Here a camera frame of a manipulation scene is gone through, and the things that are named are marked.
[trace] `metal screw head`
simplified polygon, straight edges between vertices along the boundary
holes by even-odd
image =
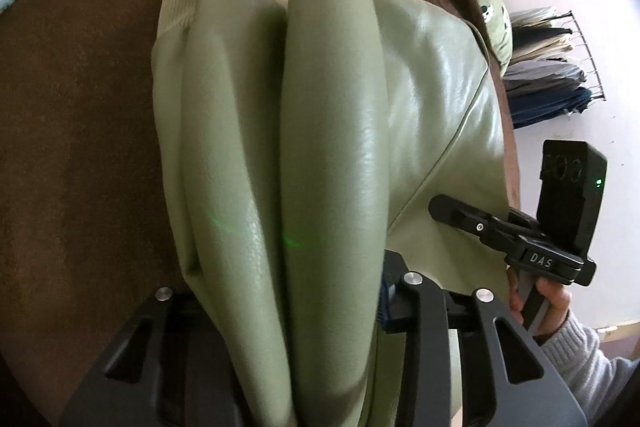
[[[494,300],[494,293],[486,288],[480,288],[476,292],[476,297],[478,297],[479,301],[491,302],[492,300]]]
[[[159,301],[168,301],[174,295],[174,291],[169,286],[162,286],[156,291],[156,299]]]
[[[412,284],[417,286],[418,284],[422,284],[422,275],[416,272],[407,272],[404,274],[404,282],[407,284]]]

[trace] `finger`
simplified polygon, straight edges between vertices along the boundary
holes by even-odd
[[[560,309],[553,306],[549,307],[549,311],[546,312],[546,316],[542,320],[542,324],[540,324],[536,335],[552,335],[556,333],[556,331],[562,327],[568,315],[569,308]]]
[[[571,305],[571,293],[559,282],[552,282],[542,277],[536,281],[540,295],[546,297],[554,308],[567,310]]]
[[[509,308],[512,312],[520,313],[524,308],[524,302],[517,293],[512,293],[509,296]]]
[[[522,313],[511,311],[511,315],[513,315],[513,318],[516,319],[518,324],[524,324],[524,317],[522,317]]]
[[[509,291],[516,292],[518,291],[518,283],[520,282],[518,279],[518,272],[515,268],[509,268],[507,270],[507,279],[509,280]]]

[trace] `gray sweater sleeve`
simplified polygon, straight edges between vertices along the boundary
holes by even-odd
[[[542,350],[574,393],[590,426],[613,404],[638,365],[637,360],[607,359],[598,334],[571,312]]]

